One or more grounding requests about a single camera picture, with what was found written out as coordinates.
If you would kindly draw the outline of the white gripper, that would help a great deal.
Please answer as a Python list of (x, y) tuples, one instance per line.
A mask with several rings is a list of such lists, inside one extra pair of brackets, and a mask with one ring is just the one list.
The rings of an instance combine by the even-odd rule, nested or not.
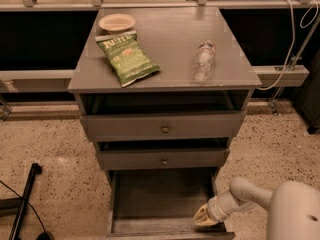
[(211, 198), (207, 205), (202, 205), (194, 215), (194, 223), (199, 227), (214, 226), (232, 213), (243, 210), (247, 204), (248, 201), (238, 199), (228, 190)]

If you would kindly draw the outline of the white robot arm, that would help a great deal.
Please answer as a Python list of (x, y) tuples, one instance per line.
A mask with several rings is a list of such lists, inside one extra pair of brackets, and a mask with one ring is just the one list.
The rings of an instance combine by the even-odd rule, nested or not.
[(268, 213), (266, 240), (320, 240), (320, 191), (295, 181), (270, 191), (234, 177), (226, 192), (199, 208), (194, 224), (213, 226), (256, 205)]

